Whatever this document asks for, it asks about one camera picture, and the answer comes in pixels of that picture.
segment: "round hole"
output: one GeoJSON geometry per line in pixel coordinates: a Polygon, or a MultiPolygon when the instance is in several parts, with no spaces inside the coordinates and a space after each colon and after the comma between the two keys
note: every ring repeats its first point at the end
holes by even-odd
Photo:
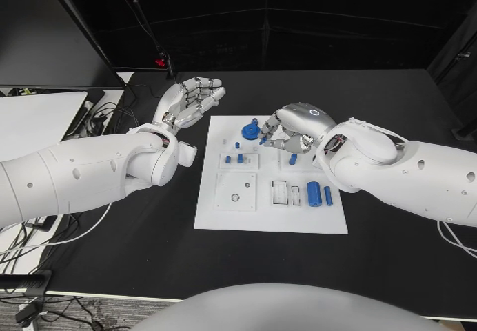
{"type": "Polygon", "coordinates": [[[470,183],[476,180],[476,174],[473,172],[467,174],[467,180],[470,183]]]}

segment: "computer monitor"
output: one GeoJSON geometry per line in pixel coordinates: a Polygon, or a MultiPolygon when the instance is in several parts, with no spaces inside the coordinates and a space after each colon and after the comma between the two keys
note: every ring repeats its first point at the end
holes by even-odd
{"type": "Polygon", "coordinates": [[[123,89],[65,0],[0,0],[0,86],[123,89]]]}

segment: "robotic hand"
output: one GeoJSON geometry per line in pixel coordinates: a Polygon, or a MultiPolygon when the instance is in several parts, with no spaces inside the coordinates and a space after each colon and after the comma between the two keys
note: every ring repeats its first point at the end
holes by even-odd
{"type": "Polygon", "coordinates": [[[409,141],[353,118],[336,125],[307,103],[293,103],[274,113],[261,137],[265,146],[295,154],[314,146],[313,165],[344,192],[366,190],[382,202],[429,219],[477,226],[477,154],[409,141]],[[280,125],[290,139],[271,140],[280,125]]]}
{"type": "Polygon", "coordinates": [[[0,162],[0,227],[46,215],[95,209],[153,185],[177,164],[189,167],[196,148],[179,142],[226,93],[218,79],[174,84],[159,102],[153,124],[127,134],[69,140],[0,162]]]}

